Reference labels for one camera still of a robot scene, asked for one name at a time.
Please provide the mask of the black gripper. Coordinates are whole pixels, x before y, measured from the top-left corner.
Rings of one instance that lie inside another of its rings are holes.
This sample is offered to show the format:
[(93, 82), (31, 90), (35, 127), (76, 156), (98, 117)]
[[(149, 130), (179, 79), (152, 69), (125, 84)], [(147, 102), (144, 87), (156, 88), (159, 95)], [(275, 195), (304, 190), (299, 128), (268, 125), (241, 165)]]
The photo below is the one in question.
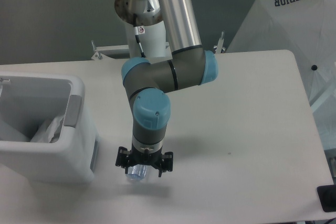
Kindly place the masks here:
[(173, 152), (162, 154), (162, 149), (154, 153), (140, 152), (134, 146), (129, 151), (127, 148), (119, 146), (115, 165), (123, 168), (126, 174), (131, 166), (149, 165), (157, 169), (158, 176), (162, 177), (163, 173), (173, 171)]

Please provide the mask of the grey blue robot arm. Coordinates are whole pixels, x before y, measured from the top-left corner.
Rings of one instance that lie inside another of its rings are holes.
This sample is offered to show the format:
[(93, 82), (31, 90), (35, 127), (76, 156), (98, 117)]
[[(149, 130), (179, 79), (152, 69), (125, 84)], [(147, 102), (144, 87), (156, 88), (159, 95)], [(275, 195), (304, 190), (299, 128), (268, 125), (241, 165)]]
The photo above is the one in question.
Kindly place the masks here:
[(191, 0), (115, 0), (114, 7), (128, 28), (121, 74), (133, 117), (132, 146), (119, 147), (115, 164), (142, 180), (148, 167), (173, 169), (173, 153), (162, 151), (168, 93), (214, 81), (218, 64), (203, 49)]

